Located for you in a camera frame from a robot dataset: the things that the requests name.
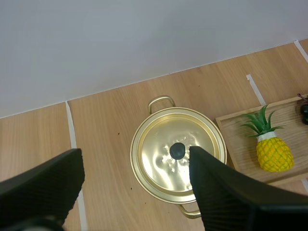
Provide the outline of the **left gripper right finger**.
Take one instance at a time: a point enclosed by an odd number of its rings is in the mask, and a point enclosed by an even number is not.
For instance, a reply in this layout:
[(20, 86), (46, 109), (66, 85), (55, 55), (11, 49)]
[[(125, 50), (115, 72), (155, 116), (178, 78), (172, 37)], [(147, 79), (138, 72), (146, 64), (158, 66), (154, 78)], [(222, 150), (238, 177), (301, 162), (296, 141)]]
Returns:
[(241, 174), (190, 147), (190, 182), (207, 231), (306, 231), (308, 198)]

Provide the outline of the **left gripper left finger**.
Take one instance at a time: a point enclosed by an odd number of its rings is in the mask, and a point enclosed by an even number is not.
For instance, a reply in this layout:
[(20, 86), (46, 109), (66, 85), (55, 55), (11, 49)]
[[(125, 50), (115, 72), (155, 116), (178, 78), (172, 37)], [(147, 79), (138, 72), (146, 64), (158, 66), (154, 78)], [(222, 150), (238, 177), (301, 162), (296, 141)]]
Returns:
[(2, 231), (62, 231), (85, 181), (82, 151), (70, 149), (0, 184)]

